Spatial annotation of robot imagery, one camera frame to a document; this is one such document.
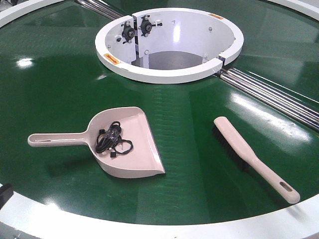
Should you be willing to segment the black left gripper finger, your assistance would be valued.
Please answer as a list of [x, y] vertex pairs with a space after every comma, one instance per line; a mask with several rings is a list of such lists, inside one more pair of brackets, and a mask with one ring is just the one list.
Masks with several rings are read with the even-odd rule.
[[10, 183], [3, 184], [0, 187], [0, 208], [13, 196], [13, 187]]

